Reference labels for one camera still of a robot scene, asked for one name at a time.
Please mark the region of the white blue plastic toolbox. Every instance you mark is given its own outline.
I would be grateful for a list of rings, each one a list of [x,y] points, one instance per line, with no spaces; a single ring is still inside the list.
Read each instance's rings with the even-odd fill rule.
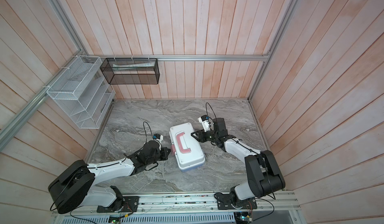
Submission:
[[[191,135],[193,132],[191,123],[170,128],[171,150],[182,172],[200,167],[206,160],[200,143]]]

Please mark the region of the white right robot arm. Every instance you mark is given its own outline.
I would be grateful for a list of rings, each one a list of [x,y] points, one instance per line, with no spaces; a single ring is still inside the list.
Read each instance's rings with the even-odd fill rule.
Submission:
[[[204,115],[198,119],[203,129],[191,134],[198,142],[219,147],[245,164],[247,181],[231,188],[229,202],[233,207],[253,198],[262,198],[286,187],[283,174],[274,154],[260,151],[243,143],[234,135],[230,135],[224,118],[212,119]]]

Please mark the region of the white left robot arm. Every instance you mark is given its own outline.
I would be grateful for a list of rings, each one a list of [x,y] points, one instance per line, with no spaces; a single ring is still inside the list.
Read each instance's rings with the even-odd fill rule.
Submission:
[[[151,140],[117,161],[87,164],[84,160],[77,160],[49,184],[48,191],[53,199],[50,211],[66,214],[82,206],[99,206],[117,212],[124,207],[120,190],[116,186],[103,188],[98,184],[150,171],[160,161],[166,161],[171,151],[159,140]]]

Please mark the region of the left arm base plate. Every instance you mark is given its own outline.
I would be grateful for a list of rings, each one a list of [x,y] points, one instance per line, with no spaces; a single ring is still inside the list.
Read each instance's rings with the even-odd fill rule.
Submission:
[[[140,197],[139,196],[123,196],[117,198],[110,206],[98,206],[97,213],[112,213],[112,212],[125,212],[134,213],[138,209]]]

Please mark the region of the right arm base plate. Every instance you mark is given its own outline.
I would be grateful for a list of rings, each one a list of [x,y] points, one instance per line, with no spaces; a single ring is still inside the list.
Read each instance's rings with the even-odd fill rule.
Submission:
[[[215,193],[214,198],[217,200],[219,210],[234,210],[234,209],[257,209],[257,203],[254,199],[239,200],[235,194]]]

